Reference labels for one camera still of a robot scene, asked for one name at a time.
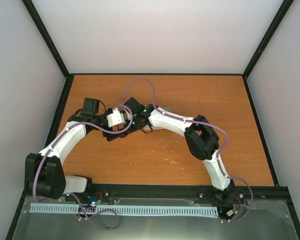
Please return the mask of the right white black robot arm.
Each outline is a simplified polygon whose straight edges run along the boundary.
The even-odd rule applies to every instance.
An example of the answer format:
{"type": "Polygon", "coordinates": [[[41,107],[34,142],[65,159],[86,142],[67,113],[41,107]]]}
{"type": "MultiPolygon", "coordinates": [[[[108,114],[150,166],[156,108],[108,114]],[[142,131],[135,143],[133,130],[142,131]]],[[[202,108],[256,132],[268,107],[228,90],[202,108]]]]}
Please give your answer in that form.
{"type": "Polygon", "coordinates": [[[133,97],[129,98],[124,105],[131,110],[136,127],[162,128],[184,137],[191,155],[203,162],[211,179],[212,194],[215,199],[224,203],[230,198],[235,183],[221,159],[222,147],[219,145],[219,136],[215,132],[216,127],[204,116],[186,117],[153,104],[143,106],[133,97]]]}

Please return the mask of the pink glasses case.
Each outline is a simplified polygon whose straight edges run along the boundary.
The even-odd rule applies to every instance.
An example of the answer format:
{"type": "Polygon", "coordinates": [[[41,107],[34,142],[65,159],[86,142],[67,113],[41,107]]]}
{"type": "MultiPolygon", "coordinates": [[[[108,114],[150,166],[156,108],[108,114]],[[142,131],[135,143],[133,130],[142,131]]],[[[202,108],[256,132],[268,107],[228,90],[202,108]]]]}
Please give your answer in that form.
{"type": "MultiPolygon", "coordinates": [[[[166,107],[163,107],[162,108],[164,111],[166,112],[171,112],[172,111],[172,108],[169,107],[169,106],[166,106],[166,107]]],[[[163,128],[162,127],[158,127],[158,126],[149,126],[149,125],[146,125],[143,130],[145,131],[148,131],[148,130],[162,130],[163,128]]]]}

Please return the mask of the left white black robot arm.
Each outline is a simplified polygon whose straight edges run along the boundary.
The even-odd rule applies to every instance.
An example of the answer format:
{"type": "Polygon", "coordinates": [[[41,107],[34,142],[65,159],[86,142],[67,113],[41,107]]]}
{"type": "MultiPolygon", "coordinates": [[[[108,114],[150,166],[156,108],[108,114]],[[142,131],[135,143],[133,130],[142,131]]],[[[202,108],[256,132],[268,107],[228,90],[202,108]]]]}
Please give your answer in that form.
{"type": "Polygon", "coordinates": [[[86,176],[66,176],[63,164],[76,146],[92,130],[111,133],[114,126],[126,122],[122,109],[109,108],[99,114],[102,101],[85,98],[82,108],[69,117],[63,130],[39,153],[30,153],[25,159],[24,191],[38,197],[59,199],[76,193],[82,201],[93,198],[94,188],[86,176]]]}

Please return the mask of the black thin-frame sunglasses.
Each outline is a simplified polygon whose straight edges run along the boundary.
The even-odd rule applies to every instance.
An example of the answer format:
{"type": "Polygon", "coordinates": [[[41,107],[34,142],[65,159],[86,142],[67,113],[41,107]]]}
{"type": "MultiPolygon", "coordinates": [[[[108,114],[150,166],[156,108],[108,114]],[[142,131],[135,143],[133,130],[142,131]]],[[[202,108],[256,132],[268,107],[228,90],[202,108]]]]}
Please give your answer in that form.
{"type": "Polygon", "coordinates": [[[127,127],[128,127],[127,123],[126,124],[122,123],[122,124],[119,124],[119,125],[115,125],[115,126],[112,127],[112,131],[113,131],[112,134],[115,135],[117,138],[124,138],[125,136],[128,135],[127,127]]]}

